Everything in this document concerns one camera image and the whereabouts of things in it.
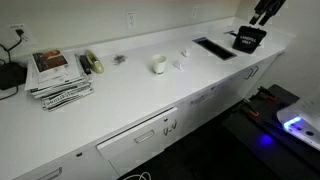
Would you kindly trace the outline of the white robot base with blue light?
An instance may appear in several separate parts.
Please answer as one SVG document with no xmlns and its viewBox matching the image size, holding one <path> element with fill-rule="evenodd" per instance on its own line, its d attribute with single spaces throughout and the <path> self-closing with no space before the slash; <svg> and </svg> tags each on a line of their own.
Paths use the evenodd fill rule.
<svg viewBox="0 0 320 180">
<path fill-rule="evenodd" d="M 278 121 L 285 132 L 320 151 L 320 103 L 303 100 L 279 110 Z"/>
</svg>

